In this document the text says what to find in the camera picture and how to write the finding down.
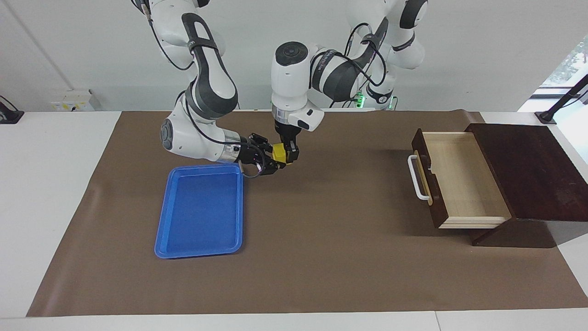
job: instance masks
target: wall outlet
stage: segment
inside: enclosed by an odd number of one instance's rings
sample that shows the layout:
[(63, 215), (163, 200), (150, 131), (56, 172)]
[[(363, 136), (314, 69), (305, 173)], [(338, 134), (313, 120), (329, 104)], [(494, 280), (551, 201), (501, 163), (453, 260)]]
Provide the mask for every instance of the wall outlet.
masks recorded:
[(51, 107), (55, 111), (95, 111), (101, 107), (90, 90), (67, 91), (55, 99), (57, 101), (51, 102)]

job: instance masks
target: white wall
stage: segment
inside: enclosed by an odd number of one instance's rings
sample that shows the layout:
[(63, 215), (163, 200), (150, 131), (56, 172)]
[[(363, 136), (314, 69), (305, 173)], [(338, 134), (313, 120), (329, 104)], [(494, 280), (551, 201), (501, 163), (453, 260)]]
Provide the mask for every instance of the white wall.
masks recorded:
[[(226, 41), (242, 108), (270, 107), (270, 59), (281, 43), (345, 46), (345, 3), (212, 0), (201, 11)], [(425, 63), (400, 72), (399, 108), (516, 111), (588, 32), (585, 4), (430, 1), (417, 31)], [(106, 110), (164, 110), (186, 87), (130, 1), (0, 0), (0, 19), (0, 93), (24, 110), (47, 110), (48, 91), (69, 87), (90, 88)]]

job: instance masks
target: green light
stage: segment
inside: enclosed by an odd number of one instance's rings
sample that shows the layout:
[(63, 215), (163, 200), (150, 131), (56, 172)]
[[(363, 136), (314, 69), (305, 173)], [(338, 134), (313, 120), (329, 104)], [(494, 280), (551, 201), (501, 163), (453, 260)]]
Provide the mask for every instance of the green light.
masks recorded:
[(366, 102), (366, 97), (361, 92), (355, 94), (355, 108), (363, 108), (363, 104)]
[(398, 97), (392, 96), (390, 100), (390, 105), (388, 105), (389, 110), (396, 110), (396, 106), (398, 105)]

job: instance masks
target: brown mat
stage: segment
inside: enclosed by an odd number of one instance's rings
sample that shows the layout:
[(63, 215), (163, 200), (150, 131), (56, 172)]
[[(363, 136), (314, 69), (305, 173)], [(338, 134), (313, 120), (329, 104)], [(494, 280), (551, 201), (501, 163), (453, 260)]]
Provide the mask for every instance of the brown mat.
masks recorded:
[[(372, 312), (587, 307), (555, 249), (472, 247), (433, 228), (406, 158), (418, 127), (462, 131), (479, 114), (329, 113), (300, 160), (246, 180), (244, 243), (228, 256), (153, 252), (166, 179), (201, 164), (166, 152), (166, 113), (125, 112), (27, 316)], [(269, 113), (219, 126), (275, 141)]]

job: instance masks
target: black stand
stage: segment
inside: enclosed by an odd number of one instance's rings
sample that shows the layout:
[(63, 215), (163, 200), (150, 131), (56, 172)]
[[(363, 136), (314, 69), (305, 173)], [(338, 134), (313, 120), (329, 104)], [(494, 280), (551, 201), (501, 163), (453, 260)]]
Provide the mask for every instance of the black stand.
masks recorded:
[(549, 110), (544, 112), (536, 112), (535, 115), (539, 119), (539, 121), (543, 124), (557, 124), (553, 120), (553, 116), (555, 113), (562, 109), (562, 107), (567, 104), (578, 92), (580, 92), (586, 85), (588, 85), (588, 75), (584, 76), (584, 78), (580, 79), (578, 84), (574, 85), (558, 102), (555, 103)]
[(24, 114), (24, 111), (12, 111), (0, 102), (0, 124), (16, 124)]

